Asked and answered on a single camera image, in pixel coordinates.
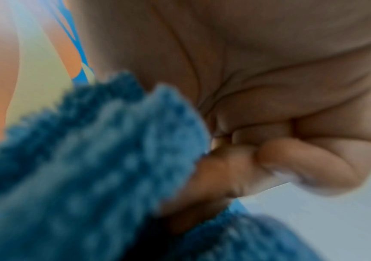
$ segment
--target white wall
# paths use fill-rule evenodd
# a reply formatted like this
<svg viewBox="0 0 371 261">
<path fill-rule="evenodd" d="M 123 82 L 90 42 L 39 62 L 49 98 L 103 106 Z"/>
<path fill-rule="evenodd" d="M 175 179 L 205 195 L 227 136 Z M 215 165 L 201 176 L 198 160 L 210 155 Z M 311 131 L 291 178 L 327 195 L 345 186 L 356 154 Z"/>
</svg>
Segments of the white wall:
<svg viewBox="0 0 371 261">
<path fill-rule="evenodd" d="M 241 201 L 288 224 L 329 261 L 371 261 L 371 178 L 362 189 L 337 198 L 287 184 Z"/>
</svg>

